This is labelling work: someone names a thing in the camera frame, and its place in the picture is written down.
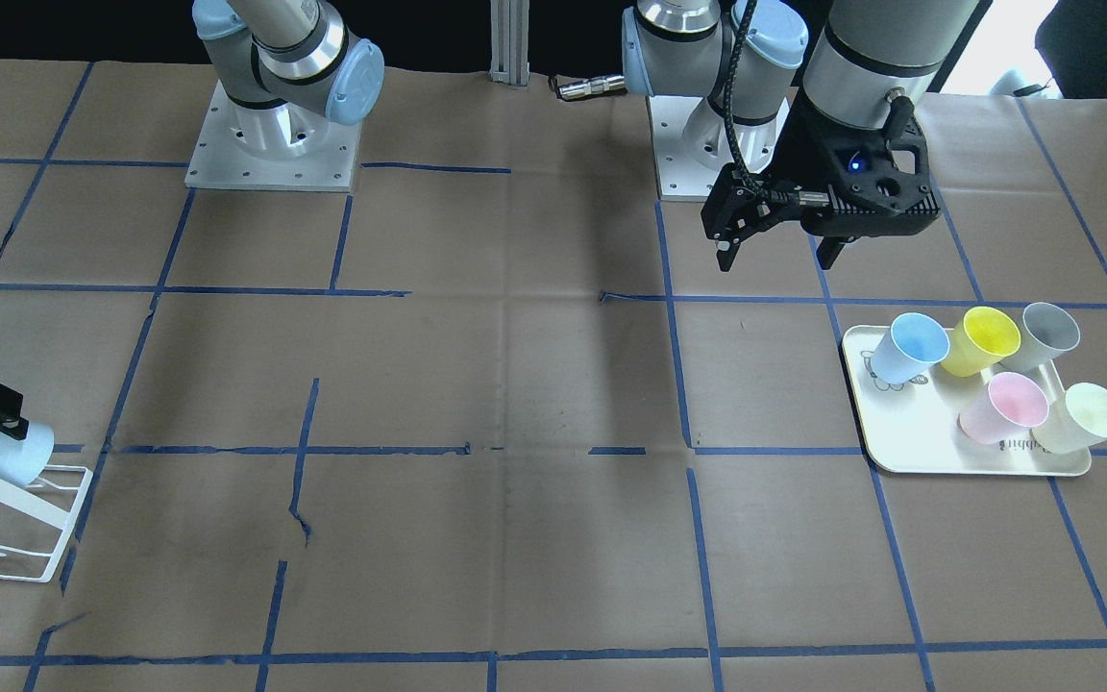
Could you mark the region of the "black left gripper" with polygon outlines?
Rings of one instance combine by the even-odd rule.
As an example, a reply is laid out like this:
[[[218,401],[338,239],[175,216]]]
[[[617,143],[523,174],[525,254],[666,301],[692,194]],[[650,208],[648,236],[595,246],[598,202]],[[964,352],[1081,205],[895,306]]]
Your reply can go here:
[[[825,192],[829,202],[801,216],[806,233],[823,236],[814,251],[829,271],[848,237],[914,235],[940,218],[930,180],[928,146],[913,101],[901,93],[880,99],[877,130],[827,117],[803,87],[782,130],[773,161],[775,180]],[[721,272],[738,254],[735,239],[716,241]]]

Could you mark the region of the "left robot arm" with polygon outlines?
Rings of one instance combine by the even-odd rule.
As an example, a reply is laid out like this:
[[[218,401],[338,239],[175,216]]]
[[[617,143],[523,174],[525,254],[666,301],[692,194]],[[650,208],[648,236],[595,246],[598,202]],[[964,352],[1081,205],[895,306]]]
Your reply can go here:
[[[701,210],[722,272],[782,223],[829,270],[858,239],[937,223],[917,106],[974,1],[835,1],[813,35],[783,1],[634,1],[621,19],[627,90],[696,97],[722,136]]]

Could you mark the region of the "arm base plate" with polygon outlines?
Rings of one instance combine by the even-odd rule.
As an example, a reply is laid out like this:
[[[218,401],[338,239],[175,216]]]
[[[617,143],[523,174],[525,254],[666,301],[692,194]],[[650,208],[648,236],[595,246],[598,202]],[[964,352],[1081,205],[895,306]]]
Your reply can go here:
[[[654,96],[646,99],[646,106],[659,200],[706,202],[721,167],[732,161],[724,120],[703,99]],[[790,102],[785,102],[773,121],[735,127],[739,149],[754,174],[770,165],[788,113]]]
[[[350,193],[360,124],[344,126],[291,104],[252,110],[215,85],[185,185],[221,192]]]

